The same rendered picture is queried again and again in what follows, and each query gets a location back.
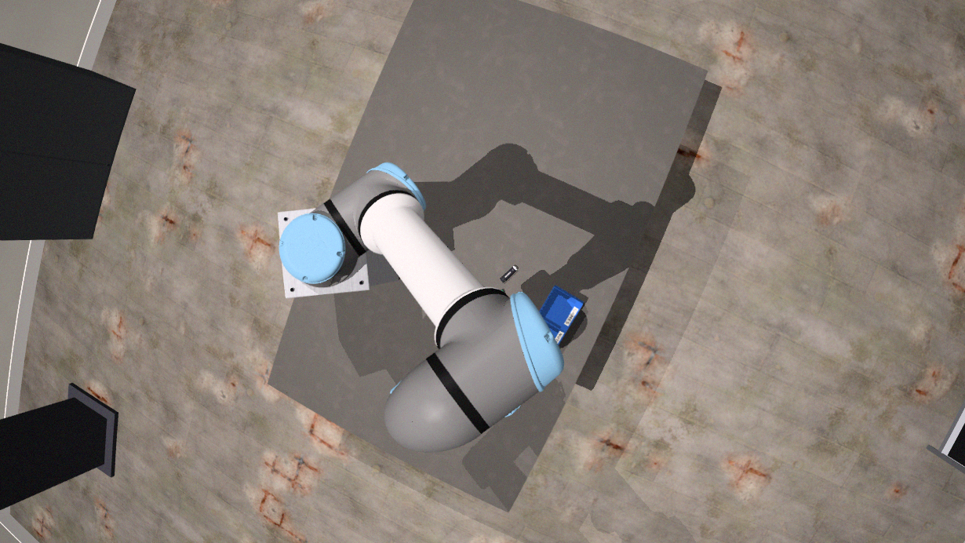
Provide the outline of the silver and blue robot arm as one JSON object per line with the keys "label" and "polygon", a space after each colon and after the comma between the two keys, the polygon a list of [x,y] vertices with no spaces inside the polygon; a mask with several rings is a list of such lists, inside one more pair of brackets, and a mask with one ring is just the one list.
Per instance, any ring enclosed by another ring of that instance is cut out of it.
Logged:
{"label": "silver and blue robot arm", "polygon": [[291,276],[319,289],[347,279],[369,249],[384,254],[438,323],[438,351],[391,390],[384,422],[400,446],[441,452],[513,415],[559,376],[565,359],[527,294],[481,285],[425,224],[424,210],[411,178],[384,162],[292,220],[279,254]]}

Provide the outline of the blue bin rack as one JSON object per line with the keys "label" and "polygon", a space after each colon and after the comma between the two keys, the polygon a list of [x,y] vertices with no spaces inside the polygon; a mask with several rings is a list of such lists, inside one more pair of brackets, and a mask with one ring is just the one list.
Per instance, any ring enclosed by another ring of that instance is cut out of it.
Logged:
{"label": "blue bin rack", "polygon": [[565,333],[577,313],[581,310],[584,301],[572,296],[572,294],[560,289],[556,285],[554,287],[543,303],[543,308],[541,307],[542,310],[540,310],[540,313],[550,331],[552,331],[555,341],[559,344],[562,338],[565,337]]}

